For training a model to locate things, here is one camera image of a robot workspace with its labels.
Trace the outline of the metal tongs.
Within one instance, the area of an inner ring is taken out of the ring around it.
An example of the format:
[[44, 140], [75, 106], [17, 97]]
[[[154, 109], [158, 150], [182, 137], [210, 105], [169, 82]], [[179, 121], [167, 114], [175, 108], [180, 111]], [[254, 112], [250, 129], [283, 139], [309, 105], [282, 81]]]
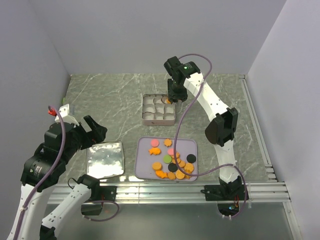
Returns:
[[168, 105], [175, 107], [176, 111], [180, 111], [183, 108], [183, 102], [181, 100], [173, 101], [167, 96], [164, 100], [165, 103], [167, 99], [172, 102], [172, 104], [168, 104]]

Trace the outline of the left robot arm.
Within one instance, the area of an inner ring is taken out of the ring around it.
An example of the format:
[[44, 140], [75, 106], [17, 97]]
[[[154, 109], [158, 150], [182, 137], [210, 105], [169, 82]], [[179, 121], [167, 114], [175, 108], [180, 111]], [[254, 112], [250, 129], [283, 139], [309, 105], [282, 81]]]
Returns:
[[55, 240], [67, 219], [85, 202], [113, 203], [107, 199], [97, 178], [84, 174], [75, 180], [71, 193], [44, 217], [47, 203], [70, 159], [79, 150], [100, 144], [107, 128], [99, 125], [90, 115], [84, 117], [87, 132], [80, 123], [64, 122], [61, 117], [50, 125], [44, 142], [35, 150], [23, 167], [21, 195], [9, 240]]

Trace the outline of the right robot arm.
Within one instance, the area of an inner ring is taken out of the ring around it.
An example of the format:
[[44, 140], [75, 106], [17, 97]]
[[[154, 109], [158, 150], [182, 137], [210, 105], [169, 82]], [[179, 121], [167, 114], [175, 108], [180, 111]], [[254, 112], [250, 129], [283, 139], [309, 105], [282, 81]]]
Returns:
[[248, 199], [248, 190], [243, 174], [236, 166], [234, 138], [238, 111], [226, 105], [212, 90], [194, 62], [181, 63], [174, 56], [164, 63], [170, 75], [167, 81], [168, 100], [171, 103], [186, 101], [188, 93], [199, 102], [210, 121], [205, 129], [207, 140], [213, 144], [218, 159], [220, 187], [216, 197], [220, 201], [237, 201], [243, 194]]

